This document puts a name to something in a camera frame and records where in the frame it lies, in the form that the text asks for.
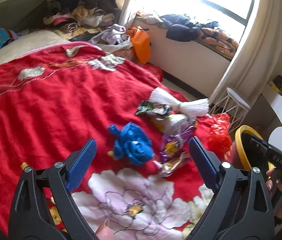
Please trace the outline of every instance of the orange bag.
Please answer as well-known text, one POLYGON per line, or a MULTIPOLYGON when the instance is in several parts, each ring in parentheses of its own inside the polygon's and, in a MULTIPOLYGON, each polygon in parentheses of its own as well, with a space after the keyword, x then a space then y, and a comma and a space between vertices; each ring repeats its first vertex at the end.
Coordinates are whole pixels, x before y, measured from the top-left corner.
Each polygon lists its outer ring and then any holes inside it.
POLYGON ((141 27, 133 26, 126 31, 130 36, 137 58, 141 64, 145 64, 151 58, 150 36, 141 27))

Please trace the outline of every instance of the curtain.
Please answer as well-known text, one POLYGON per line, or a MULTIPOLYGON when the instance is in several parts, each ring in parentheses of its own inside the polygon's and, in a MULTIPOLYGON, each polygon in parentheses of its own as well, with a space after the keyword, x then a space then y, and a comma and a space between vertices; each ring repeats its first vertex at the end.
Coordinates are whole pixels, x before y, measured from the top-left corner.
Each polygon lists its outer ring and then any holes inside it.
POLYGON ((281 49, 282 0, 255 0, 237 53, 210 96, 210 103, 231 86, 253 105, 276 66, 281 49))
POLYGON ((126 28, 131 27, 136 12, 139 9, 137 0, 116 0, 116 4, 122 10, 119 25, 126 28))

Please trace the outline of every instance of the white tassel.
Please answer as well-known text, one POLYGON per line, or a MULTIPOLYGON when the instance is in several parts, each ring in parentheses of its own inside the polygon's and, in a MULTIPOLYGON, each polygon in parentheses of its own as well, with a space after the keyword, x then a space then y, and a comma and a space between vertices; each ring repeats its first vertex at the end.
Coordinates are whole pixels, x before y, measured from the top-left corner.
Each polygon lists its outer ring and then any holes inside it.
POLYGON ((191 102, 181 102, 174 98, 169 92, 159 87, 152 91, 149 101, 153 103, 170 105, 174 111, 180 111, 191 118, 196 116, 204 116, 209 111, 208 98, 191 102))

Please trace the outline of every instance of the pillow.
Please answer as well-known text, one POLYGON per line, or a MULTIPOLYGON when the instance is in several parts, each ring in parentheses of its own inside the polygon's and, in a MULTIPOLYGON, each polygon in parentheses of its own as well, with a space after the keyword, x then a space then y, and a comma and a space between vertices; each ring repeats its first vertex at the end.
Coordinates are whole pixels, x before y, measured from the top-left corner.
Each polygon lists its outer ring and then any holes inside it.
POLYGON ((0 65, 22 57, 42 47, 69 43, 55 33, 47 30, 26 34, 0 49, 0 65))

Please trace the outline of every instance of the fingernail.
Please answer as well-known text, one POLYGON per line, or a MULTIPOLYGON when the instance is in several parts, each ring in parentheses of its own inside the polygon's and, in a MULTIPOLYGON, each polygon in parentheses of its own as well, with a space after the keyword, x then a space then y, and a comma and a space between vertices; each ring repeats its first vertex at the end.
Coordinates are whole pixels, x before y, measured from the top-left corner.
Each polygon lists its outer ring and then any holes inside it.
POLYGON ((107 218, 107 219, 105 220, 105 226, 106 226, 106 227, 110 227, 110 219, 107 218))
POLYGON ((102 229, 103 229, 105 226, 107 226, 107 227, 110 226, 110 220, 109 220, 108 218, 106 218, 106 219, 104 220, 104 222, 99 226, 99 228, 96 230, 96 233, 95 233, 95 234, 100 233, 100 232, 102 231, 102 229))

